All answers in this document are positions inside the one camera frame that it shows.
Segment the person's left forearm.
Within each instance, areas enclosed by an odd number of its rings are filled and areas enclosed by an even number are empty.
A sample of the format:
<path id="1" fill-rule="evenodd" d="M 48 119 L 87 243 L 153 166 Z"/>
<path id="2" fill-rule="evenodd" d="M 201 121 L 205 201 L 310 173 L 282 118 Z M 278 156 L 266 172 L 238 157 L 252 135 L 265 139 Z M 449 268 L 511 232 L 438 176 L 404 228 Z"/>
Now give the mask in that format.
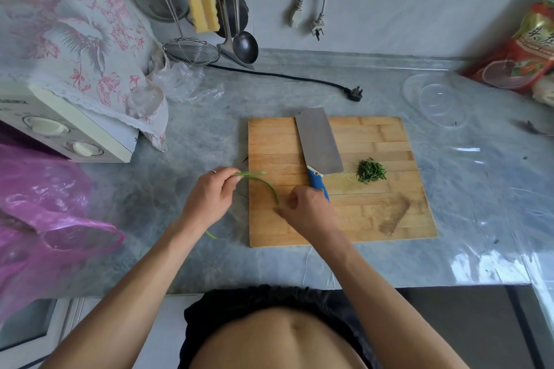
<path id="1" fill-rule="evenodd" d="M 132 369 L 171 283 L 210 226 L 198 217 L 172 222 L 39 369 Z"/>

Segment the blue-handled steel cleaver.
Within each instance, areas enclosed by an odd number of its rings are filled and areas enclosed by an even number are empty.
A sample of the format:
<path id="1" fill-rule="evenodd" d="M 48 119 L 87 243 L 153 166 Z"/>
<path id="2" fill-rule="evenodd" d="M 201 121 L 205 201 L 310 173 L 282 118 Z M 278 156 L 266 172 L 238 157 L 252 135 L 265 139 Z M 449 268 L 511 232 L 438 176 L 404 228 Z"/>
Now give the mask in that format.
<path id="1" fill-rule="evenodd" d="M 329 119 L 323 107 L 297 109 L 294 117 L 310 186 L 329 200 L 323 177 L 344 170 Z"/>

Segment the white countertop oven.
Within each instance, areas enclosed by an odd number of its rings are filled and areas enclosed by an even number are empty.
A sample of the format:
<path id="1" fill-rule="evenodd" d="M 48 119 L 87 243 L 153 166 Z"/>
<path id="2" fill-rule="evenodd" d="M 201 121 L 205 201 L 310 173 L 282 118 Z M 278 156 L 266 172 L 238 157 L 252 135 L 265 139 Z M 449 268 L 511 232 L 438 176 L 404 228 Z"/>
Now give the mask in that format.
<path id="1" fill-rule="evenodd" d="M 0 78 L 0 122 L 76 163 L 129 163 L 139 131 L 46 89 Z"/>

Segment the green scallion stalk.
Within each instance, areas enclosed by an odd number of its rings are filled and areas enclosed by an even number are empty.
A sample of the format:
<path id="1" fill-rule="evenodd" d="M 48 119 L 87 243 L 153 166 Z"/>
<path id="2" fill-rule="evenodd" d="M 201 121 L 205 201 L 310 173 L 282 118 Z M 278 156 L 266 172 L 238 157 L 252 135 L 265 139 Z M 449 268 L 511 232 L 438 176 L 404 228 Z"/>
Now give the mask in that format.
<path id="1" fill-rule="evenodd" d="M 210 218 L 209 225 L 206 226 L 204 233 L 209 238 L 211 238 L 212 240 L 222 240 L 222 238 L 216 237 L 213 234 L 211 234 L 208 229 L 214 223 L 216 223 L 218 220 L 220 220 L 224 216 L 224 214 L 228 211 L 229 208 L 228 209 L 215 209 L 211 205 L 211 200 L 210 200 L 210 171 L 205 175 L 205 180 L 204 180 L 208 184 L 207 185 L 207 193 L 209 195 L 209 197 L 208 197 L 208 206 L 209 206 L 208 207 L 208 211 L 209 211 L 208 215 L 209 215 L 209 218 Z M 276 203 L 277 204 L 279 203 L 278 194 L 277 194 L 275 188 L 268 181 L 266 181 L 265 179 L 260 177 L 260 175 L 265 175 L 264 171 L 240 171 L 240 173 L 238 175 L 242 177 L 241 180 L 248 179 L 248 180 L 257 181 L 257 182 L 260 182 L 260 183 L 266 185 L 269 188 L 270 192 L 272 193 Z"/>

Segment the person's right hand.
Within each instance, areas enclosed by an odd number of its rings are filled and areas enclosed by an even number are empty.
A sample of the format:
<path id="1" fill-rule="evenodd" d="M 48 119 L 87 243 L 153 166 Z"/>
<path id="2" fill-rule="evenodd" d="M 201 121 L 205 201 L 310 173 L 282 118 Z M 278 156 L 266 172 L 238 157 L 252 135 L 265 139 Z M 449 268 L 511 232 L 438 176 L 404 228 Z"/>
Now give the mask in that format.
<path id="1" fill-rule="evenodd" d="M 316 247 L 340 232 L 336 213 L 322 190 L 313 189 L 311 198 L 312 221 L 310 226 L 291 226 L 312 246 Z"/>

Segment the pink plastic bag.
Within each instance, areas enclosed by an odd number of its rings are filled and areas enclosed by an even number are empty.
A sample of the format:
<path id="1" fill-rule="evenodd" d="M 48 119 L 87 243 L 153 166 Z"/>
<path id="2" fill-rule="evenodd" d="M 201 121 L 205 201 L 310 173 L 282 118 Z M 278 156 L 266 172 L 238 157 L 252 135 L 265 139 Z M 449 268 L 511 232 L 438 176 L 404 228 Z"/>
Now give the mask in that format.
<path id="1" fill-rule="evenodd" d="M 122 244 L 122 231 L 86 218 L 92 190 L 77 164 L 0 143 L 0 324 Z"/>

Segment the person's left hand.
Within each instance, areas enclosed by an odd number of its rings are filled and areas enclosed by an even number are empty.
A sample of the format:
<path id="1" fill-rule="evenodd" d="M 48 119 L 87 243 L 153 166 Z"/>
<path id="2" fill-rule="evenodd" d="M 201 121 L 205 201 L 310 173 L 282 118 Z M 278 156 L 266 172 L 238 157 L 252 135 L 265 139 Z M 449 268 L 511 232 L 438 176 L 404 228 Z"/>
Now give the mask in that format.
<path id="1" fill-rule="evenodd" d="M 184 204 L 183 212 L 179 218 L 179 224 L 183 228 L 198 233 L 204 233 L 206 226 L 210 222 L 208 215 L 208 184 L 204 181 L 206 174 L 198 178 L 197 183 L 192 188 Z"/>

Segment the person's right forearm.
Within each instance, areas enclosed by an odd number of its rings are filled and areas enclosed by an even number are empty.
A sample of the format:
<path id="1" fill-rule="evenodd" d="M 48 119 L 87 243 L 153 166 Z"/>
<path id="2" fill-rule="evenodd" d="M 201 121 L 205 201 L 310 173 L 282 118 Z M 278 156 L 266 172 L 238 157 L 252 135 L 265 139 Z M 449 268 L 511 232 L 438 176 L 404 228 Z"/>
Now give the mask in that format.
<path id="1" fill-rule="evenodd" d="M 469 366 L 337 228 L 302 231 L 355 308 L 383 369 Z"/>

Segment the wooden cutting board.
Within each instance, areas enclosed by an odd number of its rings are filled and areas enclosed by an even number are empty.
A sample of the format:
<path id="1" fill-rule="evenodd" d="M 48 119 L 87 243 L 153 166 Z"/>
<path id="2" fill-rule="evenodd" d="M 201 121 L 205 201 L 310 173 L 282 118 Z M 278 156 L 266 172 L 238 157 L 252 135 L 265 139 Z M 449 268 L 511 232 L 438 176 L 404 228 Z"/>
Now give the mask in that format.
<path id="1" fill-rule="evenodd" d="M 326 175 L 324 184 L 340 229 L 352 242 L 429 239 L 438 236 L 405 126 L 396 116 L 331 116 L 330 126 L 343 162 L 343 172 Z M 357 181 L 361 160 L 373 158 L 386 180 Z M 308 185 L 308 173 L 294 118 L 248 120 L 248 169 L 283 203 L 297 185 Z M 249 241 L 256 247 L 307 245 L 274 208 L 269 188 L 248 180 Z"/>

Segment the clear glass bowl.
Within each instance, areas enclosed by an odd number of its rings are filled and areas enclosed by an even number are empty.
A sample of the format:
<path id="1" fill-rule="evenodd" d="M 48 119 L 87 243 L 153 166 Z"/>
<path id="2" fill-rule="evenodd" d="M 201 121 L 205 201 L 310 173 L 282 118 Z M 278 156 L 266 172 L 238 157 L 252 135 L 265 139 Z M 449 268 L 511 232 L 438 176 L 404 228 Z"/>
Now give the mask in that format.
<path id="1" fill-rule="evenodd" d="M 438 127 L 459 129 L 468 122 L 467 107 L 446 72 L 409 76 L 400 91 L 417 113 Z"/>

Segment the floral lace-edged cloth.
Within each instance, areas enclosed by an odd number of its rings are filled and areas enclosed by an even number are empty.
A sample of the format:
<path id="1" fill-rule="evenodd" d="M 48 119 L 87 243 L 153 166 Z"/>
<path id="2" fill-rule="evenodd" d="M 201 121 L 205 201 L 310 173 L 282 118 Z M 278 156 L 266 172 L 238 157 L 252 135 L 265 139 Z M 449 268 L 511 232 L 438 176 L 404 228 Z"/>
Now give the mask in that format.
<path id="1" fill-rule="evenodd" d="M 169 59 L 132 0 L 0 0 L 0 82 L 45 89 L 166 152 Z"/>

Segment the black shorts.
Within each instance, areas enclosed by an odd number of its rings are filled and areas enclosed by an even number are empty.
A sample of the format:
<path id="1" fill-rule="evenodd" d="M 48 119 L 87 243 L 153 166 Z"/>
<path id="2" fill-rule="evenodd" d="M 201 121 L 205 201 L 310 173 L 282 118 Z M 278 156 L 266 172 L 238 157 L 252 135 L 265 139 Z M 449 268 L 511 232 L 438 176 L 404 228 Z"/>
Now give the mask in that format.
<path id="1" fill-rule="evenodd" d="M 290 308 L 320 319 L 357 352 L 368 369 L 382 369 L 355 310 L 341 289 L 280 287 L 263 284 L 213 289 L 184 309 L 187 324 L 178 369 L 190 364 L 207 339 L 224 325 L 257 311 Z"/>

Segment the white cabinet door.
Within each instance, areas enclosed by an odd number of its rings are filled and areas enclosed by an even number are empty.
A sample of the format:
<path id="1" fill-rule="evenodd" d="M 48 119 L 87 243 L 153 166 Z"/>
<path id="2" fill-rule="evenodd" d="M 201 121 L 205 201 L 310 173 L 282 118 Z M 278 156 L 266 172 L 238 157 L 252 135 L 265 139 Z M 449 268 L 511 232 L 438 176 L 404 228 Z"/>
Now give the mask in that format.
<path id="1" fill-rule="evenodd" d="M 133 369 L 177 369 L 184 310 L 201 294 L 168 295 Z M 38 369 L 100 302 L 100 298 L 39 299 L 0 323 L 0 369 Z"/>

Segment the pile of chopped scallion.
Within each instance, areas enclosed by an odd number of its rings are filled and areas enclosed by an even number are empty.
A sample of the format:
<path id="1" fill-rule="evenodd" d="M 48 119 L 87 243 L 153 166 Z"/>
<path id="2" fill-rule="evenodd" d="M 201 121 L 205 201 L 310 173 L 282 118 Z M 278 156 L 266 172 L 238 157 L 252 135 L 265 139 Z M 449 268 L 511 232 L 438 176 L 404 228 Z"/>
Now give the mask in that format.
<path id="1" fill-rule="evenodd" d="M 356 176 L 358 182 L 367 185 L 371 182 L 386 180 L 386 173 L 387 171 L 380 163 L 369 157 L 358 163 Z"/>

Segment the person's bare torso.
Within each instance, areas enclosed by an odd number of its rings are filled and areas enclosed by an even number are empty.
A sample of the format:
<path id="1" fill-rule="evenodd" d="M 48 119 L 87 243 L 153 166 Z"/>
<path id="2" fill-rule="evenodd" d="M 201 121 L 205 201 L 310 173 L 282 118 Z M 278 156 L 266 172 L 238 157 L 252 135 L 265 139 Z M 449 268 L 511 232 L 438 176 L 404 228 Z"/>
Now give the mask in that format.
<path id="1" fill-rule="evenodd" d="M 189 369 L 368 369 L 320 319 L 287 308 L 257 311 L 211 334 Z"/>

